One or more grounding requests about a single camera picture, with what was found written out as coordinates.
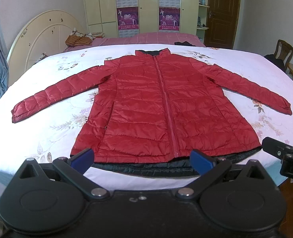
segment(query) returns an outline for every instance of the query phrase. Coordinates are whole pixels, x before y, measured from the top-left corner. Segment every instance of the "door handle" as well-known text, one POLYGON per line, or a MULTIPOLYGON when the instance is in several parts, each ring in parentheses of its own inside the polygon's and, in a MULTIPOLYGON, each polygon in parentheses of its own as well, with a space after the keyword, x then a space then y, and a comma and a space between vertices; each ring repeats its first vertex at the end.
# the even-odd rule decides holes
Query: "door handle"
POLYGON ((211 16, 215 16, 216 14, 214 14, 212 11, 209 11, 209 19, 211 19, 211 16))

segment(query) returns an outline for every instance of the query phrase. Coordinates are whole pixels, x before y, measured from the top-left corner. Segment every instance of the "cream wardrobe door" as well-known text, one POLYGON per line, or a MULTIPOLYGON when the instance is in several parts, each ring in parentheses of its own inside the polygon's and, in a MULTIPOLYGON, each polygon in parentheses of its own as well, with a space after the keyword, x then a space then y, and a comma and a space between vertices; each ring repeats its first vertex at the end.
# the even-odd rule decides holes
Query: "cream wardrobe door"
POLYGON ((102 32, 102 24, 95 24, 95 25, 88 26, 88 29, 89 29, 89 33, 102 32))
POLYGON ((115 22, 116 20, 116 0, 100 0, 101 21, 115 22))
POLYGON ((182 0, 180 33, 196 35, 199 0, 182 0))
POLYGON ((118 25, 116 22, 103 23, 102 31, 105 33, 105 37, 106 38, 118 37, 117 27, 118 25))
POLYGON ((158 32, 158 0, 139 0, 140 33, 158 32))
POLYGON ((99 0, 85 0, 88 25, 101 23, 99 0))

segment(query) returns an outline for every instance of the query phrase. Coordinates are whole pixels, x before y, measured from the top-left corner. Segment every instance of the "zipper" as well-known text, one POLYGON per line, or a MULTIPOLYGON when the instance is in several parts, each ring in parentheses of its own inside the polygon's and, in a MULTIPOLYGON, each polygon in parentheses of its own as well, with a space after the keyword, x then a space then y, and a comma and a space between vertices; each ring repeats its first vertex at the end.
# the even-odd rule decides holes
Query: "zipper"
POLYGON ((159 76, 159 79, 160 79, 160 83, 161 83, 161 86, 162 86, 162 93, 163 93, 164 99, 165 99, 165 113, 166 113, 167 119, 168 119, 168 126, 170 127, 169 131, 170 131, 170 134, 171 134, 171 140, 172 140, 172 145, 173 145, 174 156, 179 157, 178 143, 177 143, 176 135, 174 133, 173 120, 172 120, 170 106, 169 106, 169 103, 168 103, 167 92, 166 92, 166 89, 165 89, 165 86, 164 86, 163 76, 161 74, 160 67, 158 66, 158 62, 157 62, 156 57, 153 56, 153 59, 154 59, 155 65, 156 65, 156 69, 157 69, 158 76, 159 76))

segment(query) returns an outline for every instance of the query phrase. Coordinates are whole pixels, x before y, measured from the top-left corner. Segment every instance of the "pink checkered bedsheet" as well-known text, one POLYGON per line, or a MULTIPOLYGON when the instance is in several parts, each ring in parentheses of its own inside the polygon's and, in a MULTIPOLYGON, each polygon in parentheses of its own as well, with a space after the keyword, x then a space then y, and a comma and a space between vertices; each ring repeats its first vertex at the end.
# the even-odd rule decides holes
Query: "pink checkered bedsheet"
POLYGON ((132 45, 132 44, 166 44, 174 45, 175 42, 189 42, 196 47, 205 47, 199 38, 192 34, 152 32, 137 34, 129 38, 96 38, 90 46, 69 47, 64 52, 76 51, 90 47, 111 46, 111 45, 132 45))

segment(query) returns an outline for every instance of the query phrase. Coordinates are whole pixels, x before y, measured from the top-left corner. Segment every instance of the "black cloth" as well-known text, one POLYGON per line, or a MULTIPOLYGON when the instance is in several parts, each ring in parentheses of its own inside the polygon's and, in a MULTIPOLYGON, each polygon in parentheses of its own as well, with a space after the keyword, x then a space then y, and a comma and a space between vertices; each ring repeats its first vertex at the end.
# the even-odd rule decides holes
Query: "black cloth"
POLYGON ((187 46, 187 47, 195 47, 194 45, 192 45, 191 43, 185 41, 185 42, 175 42, 174 43, 176 46, 187 46))
POLYGON ((159 51, 144 51, 144 50, 138 50, 146 55, 152 55, 152 56, 157 56, 160 54, 160 52, 162 52, 164 49, 159 50, 159 51))
POLYGON ((274 55, 266 55, 264 56, 265 59, 269 60, 271 63, 276 65, 279 69, 285 72, 285 66, 282 59, 276 59, 274 55))
MULTIPOLYGON (((241 152, 237 154, 230 154, 225 157, 233 164, 236 164, 247 157, 259 152, 261 147, 252 149, 250 151, 241 152)), ((121 174, 145 176, 145 177, 185 177, 196 176, 198 173, 190 165, 189 157, 176 158, 168 163, 157 164, 110 164, 110 163, 94 163, 92 167, 102 170, 117 172, 121 174)))

